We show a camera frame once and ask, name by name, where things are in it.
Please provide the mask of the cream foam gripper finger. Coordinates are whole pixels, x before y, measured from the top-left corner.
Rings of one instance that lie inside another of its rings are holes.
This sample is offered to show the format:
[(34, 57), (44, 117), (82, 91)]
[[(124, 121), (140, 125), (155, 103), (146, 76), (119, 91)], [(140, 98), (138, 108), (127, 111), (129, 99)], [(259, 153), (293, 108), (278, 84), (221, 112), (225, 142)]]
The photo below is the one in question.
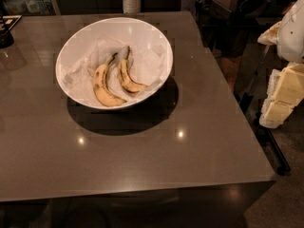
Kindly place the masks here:
[(269, 77), (259, 124), (277, 128), (304, 99), (304, 65), (289, 63), (282, 70), (274, 69)]

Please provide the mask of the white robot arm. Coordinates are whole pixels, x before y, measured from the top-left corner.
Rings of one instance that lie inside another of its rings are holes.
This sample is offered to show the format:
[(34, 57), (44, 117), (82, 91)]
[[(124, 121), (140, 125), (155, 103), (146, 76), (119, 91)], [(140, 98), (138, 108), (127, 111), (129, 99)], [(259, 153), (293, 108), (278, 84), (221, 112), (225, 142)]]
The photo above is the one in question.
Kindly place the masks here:
[(304, 99), (304, 0), (297, 0), (257, 41), (276, 46), (278, 57), (288, 62), (272, 71), (259, 117), (260, 125), (277, 128)]

